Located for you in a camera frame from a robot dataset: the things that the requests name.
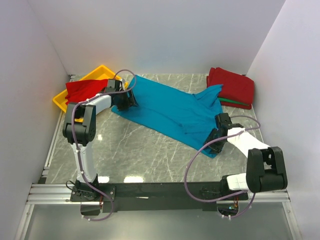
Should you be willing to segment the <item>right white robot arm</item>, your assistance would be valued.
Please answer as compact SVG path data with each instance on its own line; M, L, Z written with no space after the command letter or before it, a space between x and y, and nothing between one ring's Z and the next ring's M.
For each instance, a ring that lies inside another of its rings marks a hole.
M258 140L244 126L233 123L228 113L220 113L214 119L216 127L204 142L209 152L217 155L225 143L230 143L247 158L245 173L222 177L219 187L222 198L230 200L239 191L261 193L287 188L284 154L280 147Z

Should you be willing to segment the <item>blue t shirt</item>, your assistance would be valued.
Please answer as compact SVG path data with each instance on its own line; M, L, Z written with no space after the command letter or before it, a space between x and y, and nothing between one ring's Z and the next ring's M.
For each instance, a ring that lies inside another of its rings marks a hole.
M130 86L138 105L125 111L113 107L112 112L199 150L216 127L215 116L223 111L218 98L223 86L187 93L140 76L136 79Z

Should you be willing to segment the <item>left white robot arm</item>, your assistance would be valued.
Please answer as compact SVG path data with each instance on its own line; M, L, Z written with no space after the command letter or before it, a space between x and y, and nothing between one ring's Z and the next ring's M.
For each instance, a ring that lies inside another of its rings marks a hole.
M72 195L86 201L98 199L113 201L115 190L101 190L98 173L93 161L93 140L96 136L97 114L115 106L119 111L137 107L131 88L122 91L101 91L79 103L68 104L62 134L71 145L77 177Z

